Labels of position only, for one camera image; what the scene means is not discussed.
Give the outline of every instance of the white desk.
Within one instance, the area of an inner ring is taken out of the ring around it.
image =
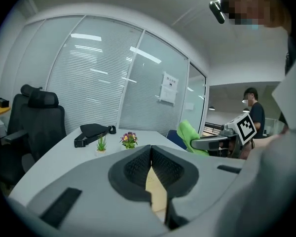
[[[120,152],[120,138],[128,131],[117,129],[116,134],[108,134],[106,136],[107,150],[102,154],[97,152],[96,141],[85,148],[75,148],[74,139],[81,134],[80,128],[76,129],[35,163],[14,187],[9,197],[27,206],[38,192],[79,164]],[[162,145],[185,152],[184,149],[158,132],[131,131],[135,132],[138,137],[138,146]]]

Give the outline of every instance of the chair headrest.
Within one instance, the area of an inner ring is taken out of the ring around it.
[[[54,92],[35,90],[30,95],[28,107],[56,108],[58,103],[58,97]]]
[[[34,90],[40,90],[40,89],[42,89],[41,87],[40,88],[34,88],[34,87],[32,87],[32,86],[30,86],[30,85],[28,85],[28,84],[25,84],[25,85],[23,85],[22,87],[21,87],[21,93],[22,93],[22,95],[24,95],[24,96],[27,96],[27,97],[29,97],[30,95],[31,95],[31,93],[34,91]]]

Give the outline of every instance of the glass partition wall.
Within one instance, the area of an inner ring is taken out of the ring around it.
[[[205,99],[205,77],[174,47],[93,16],[26,25],[5,62],[0,95],[12,100],[26,83],[57,94],[67,134],[98,123],[166,135],[183,119],[198,131]]]

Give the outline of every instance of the person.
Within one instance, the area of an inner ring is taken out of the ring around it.
[[[296,0],[220,0],[220,6],[222,13],[235,24],[285,29],[288,34],[285,74],[289,72],[296,61]],[[283,114],[279,120],[285,124],[283,134],[288,131]],[[253,142],[255,147],[263,147],[279,137],[273,135],[265,139],[254,139]]]
[[[246,106],[251,107],[249,115],[257,130],[256,135],[253,137],[254,139],[263,138],[265,124],[264,109],[263,106],[258,102],[258,98],[258,92],[255,88],[248,88],[243,94],[243,102],[246,104]]]

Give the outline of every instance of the potted flower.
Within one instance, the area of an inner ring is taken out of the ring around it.
[[[138,145],[137,140],[136,133],[128,132],[123,135],[120,142],[126,149],[131,149],[135,147],[135,144]]]
[[[99,136],[99,139],[98,139],[98,145],[97,145],[97,151],[100,152],[100,153],[105,153],[107,149],[107,142],[106,142],[106,138],[102,135]]]

